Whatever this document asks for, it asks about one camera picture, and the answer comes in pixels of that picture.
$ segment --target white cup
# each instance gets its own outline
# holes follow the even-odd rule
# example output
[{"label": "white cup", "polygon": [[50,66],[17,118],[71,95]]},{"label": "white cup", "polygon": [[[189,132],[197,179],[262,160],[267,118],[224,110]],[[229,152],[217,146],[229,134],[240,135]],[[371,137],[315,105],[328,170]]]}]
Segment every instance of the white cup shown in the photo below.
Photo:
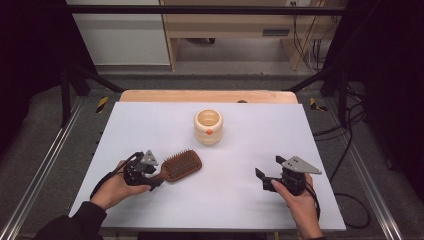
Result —
[{"label": "white cup", "polygon": [[221,140],[224,119],[218,111],[205,109],[194,117],[194,134],[196,139],[205,144],[213,145]]}]

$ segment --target wooden hairbrush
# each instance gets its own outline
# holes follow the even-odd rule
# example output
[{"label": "wooden hairbrush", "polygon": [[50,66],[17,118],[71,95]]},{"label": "wooden hairbrush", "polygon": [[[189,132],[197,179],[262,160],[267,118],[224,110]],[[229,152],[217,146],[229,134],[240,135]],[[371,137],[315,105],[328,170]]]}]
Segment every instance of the wooden hairbrush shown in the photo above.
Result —
[{"label": "wooden hairbrush", "polygon": [[151,177],[152,180],[175,182],[202,168],[199,156],[193,150],[184,150],[167,158],[161,166],[160,173]]}]

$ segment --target hand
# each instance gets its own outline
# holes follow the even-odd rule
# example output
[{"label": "hand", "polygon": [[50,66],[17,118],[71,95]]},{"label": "hand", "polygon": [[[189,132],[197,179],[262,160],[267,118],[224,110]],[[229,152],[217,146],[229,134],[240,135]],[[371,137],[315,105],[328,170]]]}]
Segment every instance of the hand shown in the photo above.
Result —
[{"label": "hand", "polygon": [[114,176],[107,180],[97,193],[91,198],[90,202],[107,210],[120,203],[125,198],[141,194],[150,190],[149,185],[129,186],[124,180],[123,168],[118,170]]},{"label": "hand", "polygon": [[[312,177],[305,174],[306,182],[312,186]],[[297,229],[303,239],[322,237],[323,234],[318,224],[315,201],[311,194],[304,191],[299,196],[293,196],[287,188],[275,181],[271,181],[275,190],[286,200]]]}]

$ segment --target white tabletop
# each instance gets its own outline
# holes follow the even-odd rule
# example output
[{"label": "white tabletop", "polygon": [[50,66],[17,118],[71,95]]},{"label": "white tabletop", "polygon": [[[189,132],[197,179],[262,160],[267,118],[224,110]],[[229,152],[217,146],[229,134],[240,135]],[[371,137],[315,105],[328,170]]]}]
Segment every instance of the white tabletop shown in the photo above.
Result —
[{"label": "white tabletop", "polygon": [[[194,116],[206,108],[224,118],[224,136],[213,146],[202,145],[194,137]],[[312,175],[321,228],[346,229],[300,104],[118,102],[70,216],[119,160],[151,150],[161,164],[185,149],[197,152],[203,163],[200,171],[124,200],[108,210],[102,226],[161,231],[295,229],[284,200],[262,190],[255,168],[279,177],[281,166],[275,156],[296,155],[323,172]]]}]

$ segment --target wall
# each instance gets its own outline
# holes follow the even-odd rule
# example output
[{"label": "wall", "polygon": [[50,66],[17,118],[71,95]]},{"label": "wall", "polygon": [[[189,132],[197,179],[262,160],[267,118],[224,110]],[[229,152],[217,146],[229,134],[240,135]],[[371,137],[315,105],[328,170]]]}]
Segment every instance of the wall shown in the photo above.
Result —
[{"label": "wall", "polygon": [[[68,4],[159,5],[157,0],[67,0]],[[169,65],[161,15],[74,14],[95,65]]]}]

